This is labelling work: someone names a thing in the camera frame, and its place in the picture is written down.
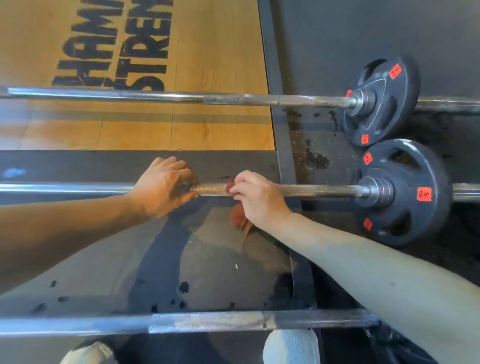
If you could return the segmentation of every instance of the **wooden platform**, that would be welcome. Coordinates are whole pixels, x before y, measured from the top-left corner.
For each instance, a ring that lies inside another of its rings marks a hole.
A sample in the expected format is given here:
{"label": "wooden platform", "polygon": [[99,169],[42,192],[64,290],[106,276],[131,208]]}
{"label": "wooden platform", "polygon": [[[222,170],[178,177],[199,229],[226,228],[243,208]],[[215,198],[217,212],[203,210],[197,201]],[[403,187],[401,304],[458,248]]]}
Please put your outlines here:
{"label": "wooden platform", "polygon": [[[0,17],[4,85],[268,93],[256,0],[15,0]],[[274,148],[269,108],[0,100],[2,150]]]}

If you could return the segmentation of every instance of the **black weight plate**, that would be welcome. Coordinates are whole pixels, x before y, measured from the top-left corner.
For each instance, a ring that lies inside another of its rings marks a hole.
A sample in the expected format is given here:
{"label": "black weight plate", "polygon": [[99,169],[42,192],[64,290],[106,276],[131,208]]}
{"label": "black weight plate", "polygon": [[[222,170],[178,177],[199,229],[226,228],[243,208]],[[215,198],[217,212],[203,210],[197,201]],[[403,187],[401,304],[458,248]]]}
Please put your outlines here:
{"label": "black weight plate", "polygon": [[346,112],[341,128],[346,139],[357,146],[371,146],[394,137],[415,110],[420,94],[420,72],[411,56],[401,55],[369,63],[351,90],[374,92],[375,107],[365,116]]}
{"label": "black weight plate", "polygon": [[400,248],[430,237],[443,226],[452,185],[429,148],[406,139],[378,143],[360,159],[353,183],[365,176],[386,178],[394,189],[387,206],[355,207],[358,222],[373,240]]}

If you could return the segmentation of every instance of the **metal bar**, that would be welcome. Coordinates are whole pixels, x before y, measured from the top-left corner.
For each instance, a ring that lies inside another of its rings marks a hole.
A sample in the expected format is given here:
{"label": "metal bar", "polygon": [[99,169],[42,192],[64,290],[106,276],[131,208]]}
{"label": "metal bar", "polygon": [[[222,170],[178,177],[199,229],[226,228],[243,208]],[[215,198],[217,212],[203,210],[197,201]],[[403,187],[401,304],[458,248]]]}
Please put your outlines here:
{"label": "metal bar", "polygon": [[467,97],[419,97],[417,113],[442,112],[449,114],[480,114],[480,99]]}
{"label": "metal bar", "polygon": [[367,328],[379,323],[377,317],[363,309],[196,312],[73,318],[2,318],[0,319],[0,337]]}
{"label": "metal bar", "polygon": [[455,202],[480,202],[480,184],[454,183],[453,201]]}
{"label": "metal bar", "polygon": [[[0,193],[34,194],[125,194],[134,183],[25,183],[0,182]],[[368,197],[368,186],[329,186],[313,184],[281,184],[285,197]],[[205,183],[192,187],[190,191],[201,196],[228,196],[226,183]]]}
{"label": "metal bar", "polygon": [[132,90],[96,90],[82,88],[1,87],[0,98],[65,99],[91,101],[154,101],[204,103],[240,106],[311,106],[317,108],[355,108],[355,97],[298,95],[209,94],[190,92],[154,92]]}

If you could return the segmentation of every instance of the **person's right arm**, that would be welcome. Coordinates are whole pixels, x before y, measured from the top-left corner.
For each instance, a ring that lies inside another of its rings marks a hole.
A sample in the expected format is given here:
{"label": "person's right arm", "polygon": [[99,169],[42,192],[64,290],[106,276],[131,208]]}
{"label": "person's right arm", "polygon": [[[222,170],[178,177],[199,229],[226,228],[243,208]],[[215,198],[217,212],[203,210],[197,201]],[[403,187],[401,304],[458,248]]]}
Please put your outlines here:
{"label": "person's right arm", "polygon": [[230,192],[245,216],[304,255],[438,363],[480,362],[480,288],[358,235],[294,214],[278,187],[245,171]]}

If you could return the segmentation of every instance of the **person's left arm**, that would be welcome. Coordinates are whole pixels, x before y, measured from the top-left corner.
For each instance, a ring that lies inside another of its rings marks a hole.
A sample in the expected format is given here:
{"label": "person's left arm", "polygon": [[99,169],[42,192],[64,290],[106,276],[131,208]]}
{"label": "person's left arm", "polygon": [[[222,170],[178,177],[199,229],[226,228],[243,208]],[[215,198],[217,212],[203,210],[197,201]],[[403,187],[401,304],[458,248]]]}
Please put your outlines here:
{"label": "person's left arm", "polygon": [[0,207],[0,293],[46,271],[90,244],[197,197],[180,195],[197,183],[184,161],[157,158],[124,195]]}

